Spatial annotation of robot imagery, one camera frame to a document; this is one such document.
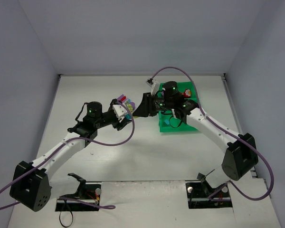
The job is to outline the red white printed lego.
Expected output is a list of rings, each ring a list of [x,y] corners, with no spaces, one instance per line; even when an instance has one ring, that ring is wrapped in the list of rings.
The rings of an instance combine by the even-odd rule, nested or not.
[[[191,98],[191,90],[190,89],[185,89],[183,92],[183,95],[185,98]]]

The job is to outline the teal printed purple lego stack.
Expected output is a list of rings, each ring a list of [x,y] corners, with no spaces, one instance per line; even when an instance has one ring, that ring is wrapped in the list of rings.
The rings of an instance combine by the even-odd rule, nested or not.
[[[135,110],[135,103],[132,102],[131,100],[127,99],[124,103],[126,104],[127,108],[128,108],[130,111]]]

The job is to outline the purple lego with red brick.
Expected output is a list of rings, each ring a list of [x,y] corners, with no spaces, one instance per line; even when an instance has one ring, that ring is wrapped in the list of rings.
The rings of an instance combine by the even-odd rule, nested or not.
[[[117,98],[117,101],[122,103],[129,103],[131,100],[127,98],[125,95],[121,95]]]

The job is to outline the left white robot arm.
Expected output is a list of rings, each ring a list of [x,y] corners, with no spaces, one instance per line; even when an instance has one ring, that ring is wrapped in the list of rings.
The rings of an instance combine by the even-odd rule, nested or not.
[[[122,130],[133,123],[133,109],[128,104],[113,99],[109,109],[103,112],[100,102],[84,103],[84,117],[77,115],[75,126],[50,151],[31,162],[20,162],[14,172],[10,196],[34,212],[40,211],[54,198],[80,199],[86,192],[86,180],[69,173],[65,178],[53,180],[54,174],[73,155],[86,148],[101,128],[112,126]]]

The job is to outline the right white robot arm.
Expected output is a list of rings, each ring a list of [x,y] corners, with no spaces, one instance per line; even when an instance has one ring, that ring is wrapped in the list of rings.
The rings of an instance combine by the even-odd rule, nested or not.
[[[208,174],[201,174],[199,180],[212,189],[233,180],[238,181],[257,163],[258,156],[254,152],[255,139],[250,134],[241,135],[230,131],[226,126],[210,121],[200,105],[182,94],[175,81],[160,86],[154,79],[146,83],[150,92],[144,93],[141,104],[134,111],[135,117],[155,116],[159,112],[170,112],[172,117],[189,125],[212,140],[224,153],[222,164]]]

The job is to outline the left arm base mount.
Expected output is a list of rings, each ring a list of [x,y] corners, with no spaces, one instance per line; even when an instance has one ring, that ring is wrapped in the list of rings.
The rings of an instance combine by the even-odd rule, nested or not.
[[[77,200],[99,206],[102,188],[101,185],[102,184],[100,182],[87,182],[85,185],[85,190],[83,191],[80,198],[77,198]],[[55,212],[66,212],[69,211],[69,209],[72,212],[99,211],[99,209],[96,207],[88,206],[86,204],[82,204],[76,201],[67,200],[65,203],[62,199],[57,199]]]

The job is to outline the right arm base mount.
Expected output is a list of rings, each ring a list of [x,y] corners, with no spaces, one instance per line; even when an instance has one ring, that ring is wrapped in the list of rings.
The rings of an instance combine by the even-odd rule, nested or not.
[[[203,185],[200,181],[194,181],[186,182],[185,187],[189,209],[221,209],[233,207],[227,184],[212,189]]]

